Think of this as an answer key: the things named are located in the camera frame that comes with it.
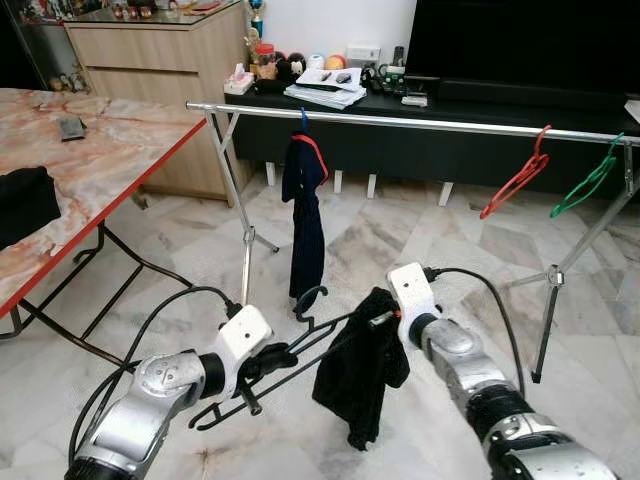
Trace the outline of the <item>black garment red trim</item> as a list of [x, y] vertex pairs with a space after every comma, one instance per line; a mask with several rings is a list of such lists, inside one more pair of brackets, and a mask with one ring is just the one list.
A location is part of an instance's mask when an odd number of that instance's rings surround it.
[[398, 335], [372, 329], [372, 317], [392, 310], [399, 310], [393, 294], [371, 288], [339, 330], [349, 342], [317, 367], [312, 398], [347, 422], [347, 443], [357, 451], [378, 439], [385, 389], [402, 387], [410, 375]]

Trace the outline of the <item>thin black hanger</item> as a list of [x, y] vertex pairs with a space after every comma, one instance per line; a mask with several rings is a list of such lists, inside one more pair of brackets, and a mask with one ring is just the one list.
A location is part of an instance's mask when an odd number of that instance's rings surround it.
[[[300, 378], [305, 372], [315, 369], [325, 358], [334, 355], [339, 348], [346, 346], [349, 342], [347, 338], [339, 339], [338, 335], [339, 330], [343, 329], [352, 317], [355, 317], [355, 311], [347, 312], [347, 314], [342, 314], [326, 321], [319, 321], [308, 312], [312, 306], [315, 306], [317, 300], [326, 296], [326, 294], [329, 294], [329, 289], [325, 285], [317, 285], [317, 287], [303, 293], [301, 300], [298, 300], [291, 307], [291, 315], [294, 321], [305, 326], [305, 329], [297, 337], [287, 342], [289, 351], [296, 353], [298, 362], [297, 364], [269, 364], [268, 357], [262, 360], [262, 365], [265, 367], [264, 375], [252, 387], [253, 393], [259, 396], [261, 406], [262, 399], [266, 396], [284, 387], [285, 384], [291, 383], [294, 379]], [[284, 375], [283, 379], [270, 381], [270, 372], [280, 366], [288, 366], [291, 370], [288, 371], [287, 375]], [[187, 428], [207, 431], [230, 419], [230, 417], [238, 415], [238, 413], [250, 413], [250, 410], [243, 402], [243, 398], [238, 394], [238, 387], [237, 393], [234, 393], [232, 398], [234, 401], [239, 402], [236, 406], [230, 407], [225, 401], [212, 403], [196, 413], [188, 421]]]

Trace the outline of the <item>light wooden cabinet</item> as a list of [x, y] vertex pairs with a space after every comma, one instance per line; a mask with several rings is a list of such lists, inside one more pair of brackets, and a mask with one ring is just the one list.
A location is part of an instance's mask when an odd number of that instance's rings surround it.
[[[150, 18], [116, 18], [110, 9], [67, 20], [70, 44], [91, 90], [110, 99], [221, 104], [224, 83], [243, 63], [247, 8], [242, 0], [219, 0], [206, 15], [183, 10]], [[212, 137], [229, 123], [225, 113], [201, 128], [143, 183], [148, 192], [230, 201]]]

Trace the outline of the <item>black soundbar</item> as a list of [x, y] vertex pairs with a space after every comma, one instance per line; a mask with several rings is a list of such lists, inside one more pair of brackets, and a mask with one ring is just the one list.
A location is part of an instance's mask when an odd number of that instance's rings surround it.
[[530, 84], [466, 81], [466, 79], [442, 79], [436, 87], [436, 92], [442, 100], [593, 111], [622, 108], [628, 100], [631, 100], [630, 93], [559, 90], [559, 88], [530, 86]]

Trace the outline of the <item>black plush toy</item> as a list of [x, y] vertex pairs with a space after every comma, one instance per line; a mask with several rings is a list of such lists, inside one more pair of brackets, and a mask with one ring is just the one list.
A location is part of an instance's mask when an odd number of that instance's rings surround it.
[[275, 86], [288, 86], [293, 84], [305, 73], [306, 56], [300, 52], [292, 52], [285, 55], [283, 52], [276, 52], [276, 64], [274, 68], [265, 70], [264, 76], [257, 73], [257, 82], [275, 84]]

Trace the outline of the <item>red plastic hanger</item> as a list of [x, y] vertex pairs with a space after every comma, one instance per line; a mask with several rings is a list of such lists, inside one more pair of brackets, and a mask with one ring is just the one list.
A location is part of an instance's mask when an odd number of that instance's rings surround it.
[[526, 163], [522, 165], [522, 168], [518, 170], [515, 175], [512, 175], [512, 177], [509, 178], [492, 197], [490, 197], [488, 204], [486, 204], [484, 210], [481, 211], [481, 219], [488, 219], [495, 210], [498, 210], [499, 207], [504, 204], [504, 202], [508, 201], [513, 195], [520, 192], [521, 189], [525, 188], [532, 179], [538, 177], [538, 175], [547, 168], [550, 161], [550, 155], [541, 151], [541, 142], [544, 141], [545, 134], [547, 134], [550, 129], [552, 129], [552, 124], [544, 125], [544, 127], [541, 128], [538, 137], [536, 137], [534, 146], [532, 146], [532, 155], [530, 156], [530, 159], [527, 160]]

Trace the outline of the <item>black TV console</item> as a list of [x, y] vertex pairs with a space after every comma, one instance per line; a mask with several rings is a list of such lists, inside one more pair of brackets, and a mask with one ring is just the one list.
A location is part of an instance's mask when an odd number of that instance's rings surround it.
[[[378, 174], [416, 180], [438, 180], [467, 186], [502, 187], [532, 154], [535, 138], [421, 131], [383, 125], [316, 122], [315, 113], [389, 116], [494, 125], [517, 125], [540, 131], [552, 125], [558, 131], [607, 134], [604, 143], [544, 140], [550, 164], [525, 189], [566, 195], [596, 169], [608, 150], [608, 142], [620, 132], [637, 136], [640, 125], [625, 109], [614, 113], [558, 108], [532, 108], [495, 102], [431, 100], [428, 108], [403, 105], [401, 97], [370, 93], [344, 110], [292, 99], [282, 93], [247, 95], [224, 93], [225, 104], [251, 108], [308, 111], [308, 132], [314, 137], [326, 166], [347, 173]], [[234, 151], [239, 160], [280, 164], [285, 146], [301, 127], [300, 120], [241, 115], [234, 131]]]

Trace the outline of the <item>navy polo shirt red collar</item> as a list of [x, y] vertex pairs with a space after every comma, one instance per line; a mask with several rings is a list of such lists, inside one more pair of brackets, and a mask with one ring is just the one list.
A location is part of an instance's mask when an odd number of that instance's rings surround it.
[[293, 204], [293, 251], [289, 297], [300, 300], [303, 293], [321, 284], [325, 239], [316, 189], [328, 182], [330, 172], [314, 138], [303, 131], [291, 134], [285, 147], [282, 201]]

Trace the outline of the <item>black green electronic gadget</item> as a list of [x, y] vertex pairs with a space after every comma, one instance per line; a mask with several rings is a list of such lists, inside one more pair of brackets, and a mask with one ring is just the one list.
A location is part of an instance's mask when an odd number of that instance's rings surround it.
[[404, 68], [398, 65], [369, 65], [361, 70], [361, 86], [378, 93], [406, 93]]

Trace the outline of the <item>silver metal clothes rack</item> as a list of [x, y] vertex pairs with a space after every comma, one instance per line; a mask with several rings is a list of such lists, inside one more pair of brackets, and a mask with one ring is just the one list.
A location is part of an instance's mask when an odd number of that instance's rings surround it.
[[556, 301], [558, 300], [561, 289], [564, 287], [564, 275], [576, 264], [577, 260], [584, 255], [588, 248], [593, 246], [594, 239], [603, 232], [612, 220], [616, 218], [622, 207], [635, 196], [637, 191], [637, 175], [635, 169], [637, 166], [637, 155], [640, 150], [640, 138], [635, 136], [626, 136], [626, 134], [617, 134], [611, 137], [608, 134], [598, 134], [581, 131], [556, 131], [556, 129], [545, 129], [538, 131], [531, 127], [517, 127], [517, 125], [495, 125], [467, 122], [444, 122], [444, 120], [426, 120], [412, 118], [393, 118], [393, 116], [369, 116], [355, 115], [344, 113], [317, 113], [307, 114], [302, 108], [297, 109], [279, 109], [279, 108], [252, 108], [252, 106], [227, 105], [227, 104], [210, 104], [210, 102], [187, 102], [186, 109], [204, 111], [212, 128], [215, 128], [216, 122], [214, 115], [216, 113], [230, 114], [230, 122], [223, 131], [216, 131], [214, 138], [215, 154], [223, 160], [223, 173], [227, 178], [228, 186], [233, 186], [234, 180], [230, 174], [230, 164], [227, 156], [227, 148], [232, 141], [234, 131], [236, 131], [236, 123], [241, 115], [250, 116], [266, 116], [266, 118], [287, 118], [301, 120], [316, 120], [316, 122], [332, 122], [342, 124], [355, 125], [376, 125], [376, 127], [390, 128], [406, 128], [416, 129], [416, 131], [443, 131], [456, 132], [466, 134], [499, 134], [499, 136], [508, 137], [543, 137], [544, 140], [563, 140], [585, 143], [600, 143], [600, 145], [609, 145], [611, 150], [620, 146], [623, 148], [623, 156], [621, 168], [623, 172], [623, 180], [625, 180], [625, 188], [614, 198], [611, 206], [605, 210], [602, 218], [595, 221], [588, 233], [580, 238], [576, 246], [572, 248], [570, 253], [558, 264], [550, 265], [544, 273], [526, 276], [524, 279], [516, 280], [511, 285], [525, 285], [529, 283], [544, 280], [549, 288], [549, 297], [547, 308], [544, 312], [544, 326], [541, 332], [540, 346], [538, 351], [538, 361], [531, 367], [531, 379], [534, 383], [539, 383], [543, 379], [543, 370], [545, 358], [547, 358], [547, 348], [550, 342], [550, 328], [554, 323], [556, 316]]

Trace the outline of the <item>black wallet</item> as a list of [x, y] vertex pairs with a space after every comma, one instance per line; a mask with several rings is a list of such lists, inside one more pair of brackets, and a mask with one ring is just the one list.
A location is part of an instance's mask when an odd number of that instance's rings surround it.
[[55, 122], [61, 142], [83, 140], [86, 137], [86, 124], [78, 116], [56, 116]]

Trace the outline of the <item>blue gold trophy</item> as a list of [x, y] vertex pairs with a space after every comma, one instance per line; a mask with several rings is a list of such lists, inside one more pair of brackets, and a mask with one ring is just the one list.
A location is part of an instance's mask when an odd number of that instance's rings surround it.
[[262, 37], [262, 9], [265, 8], [265, 0], [247, 0], [250, 14], [250, 28], [253, 31], [253, 37]]

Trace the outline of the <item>green plastic hanger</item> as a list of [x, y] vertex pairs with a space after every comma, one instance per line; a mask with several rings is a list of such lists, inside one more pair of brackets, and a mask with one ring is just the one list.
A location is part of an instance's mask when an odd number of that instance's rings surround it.
[[612, 173], [614, 165], [617, 164], [618, 159], [617, 155], [614, 154], [614, 150], [620, 145], [623, 137], [625, 137], [625, 133], [618, 133], [617, 136], [613, 138], [611, 143], [609, 143], [607, 154], [605, 154], [599, 165], [550, 210], [549, 218], [557, 218], [557, 216], [563, 214], [563, 212], [579, 206], [581, 202], [595, 195], [595, 192], [602, 186], [605, 178]]

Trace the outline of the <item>pink tissue box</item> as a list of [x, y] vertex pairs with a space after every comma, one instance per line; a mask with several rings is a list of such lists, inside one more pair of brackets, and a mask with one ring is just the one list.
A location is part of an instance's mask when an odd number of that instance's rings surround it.
[[244, 69], [243, 64], [237, 64], [236, 69], [227, 78], [223, 84], [224, 93], [229, 95], [243, 95], [253, 86], [256, 81], [255, 73], [251, 70]]

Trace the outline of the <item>white socket box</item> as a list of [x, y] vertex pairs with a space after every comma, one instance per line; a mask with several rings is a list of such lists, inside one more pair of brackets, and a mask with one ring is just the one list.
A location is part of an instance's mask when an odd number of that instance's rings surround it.
[[348, 45], [346, 60], [349, 67], [376, 65], [381, 60], [381, 49], [379, 46]]

